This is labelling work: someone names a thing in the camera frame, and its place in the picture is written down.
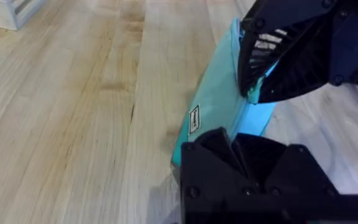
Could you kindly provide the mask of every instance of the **light wood plank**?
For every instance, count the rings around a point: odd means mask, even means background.
[[[179,221],[170,159],[188,94],[214,49],[203,1],[151,2],[146,9],[118,223]]]

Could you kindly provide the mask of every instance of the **fabric label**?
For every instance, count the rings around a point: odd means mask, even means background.
[[[200,105],[197,105],[189,113],[189,135],[197,131],[201,126]]]

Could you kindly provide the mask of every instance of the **teal cloth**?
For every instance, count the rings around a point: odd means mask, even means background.
[[[182,143],[192,142],[209,130],[223,127],[229,139],[233,140],[237,133],[261,135],[269,122],[275,104],[251,104],[258,100],[262,79],[254,91],[249,93],[248,98],[242,97],[238,90],[239,32],[239,19],[235,18],[216,47],[183,121],[172,157],[172,162],[176,166],[180,166],[181,163]],[[200,112],[200,126],[190,134],[190,111],[197,106]]]

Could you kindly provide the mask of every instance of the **wood grain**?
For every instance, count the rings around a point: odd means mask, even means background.
[[[239,0],[49,0],[0,29],[0,223],[180,222],[170,158]],[[306,144],[358,193],[358,87],[277,105],[267,136]]]

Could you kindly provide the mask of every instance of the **hardwood surface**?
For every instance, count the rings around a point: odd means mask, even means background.
[[[180,222],[170,158],[215,45],[250,0],[48,0],[0,29],[0,223]],[[358,192],[358,87],[279,103],[267,136],[306,144]]]

